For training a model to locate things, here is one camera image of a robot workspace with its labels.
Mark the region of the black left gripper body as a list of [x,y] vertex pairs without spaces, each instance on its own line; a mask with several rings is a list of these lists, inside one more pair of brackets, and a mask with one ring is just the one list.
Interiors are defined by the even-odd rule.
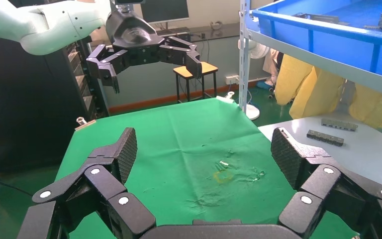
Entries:
[[113,11],[106,21],[106,32],[114,51],[125,51],[125,66],[151,64],[160,61],[159,47],[165,41],[156,30],[134,12]]

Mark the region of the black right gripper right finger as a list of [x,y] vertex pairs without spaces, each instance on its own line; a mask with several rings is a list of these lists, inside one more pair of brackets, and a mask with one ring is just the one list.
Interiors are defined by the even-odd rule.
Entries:
[[279,225],[309,238],[325,212],[338,215],[362,239],[382,239],[382,184],[340,165],[323,148],[275,128],[271,153],[295,194]]

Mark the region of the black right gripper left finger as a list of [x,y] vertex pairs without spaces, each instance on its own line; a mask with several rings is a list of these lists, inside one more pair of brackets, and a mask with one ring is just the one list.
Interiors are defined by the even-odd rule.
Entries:
[[38,190],[18,238],[67,239],[92,213],[118,239],[142,237],[156,219],[125,186],[137,149],[135,129],[127,127],[115,143],[94,149],[78,170]]

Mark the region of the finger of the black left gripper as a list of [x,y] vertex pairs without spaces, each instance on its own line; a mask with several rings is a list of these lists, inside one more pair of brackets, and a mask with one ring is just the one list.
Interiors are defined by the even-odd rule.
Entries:
[[191,75],[202,77],[202,63],[196,45],[180,38],[169,36],[159,45],[159,59],[161,62],[185,66]]
[[110,86],[116,94],[120,93],[117,75],[128,67],[128,51],[115,51],[105,44],[100,44],[86,58],[89,73],[100,79],[103,86]]

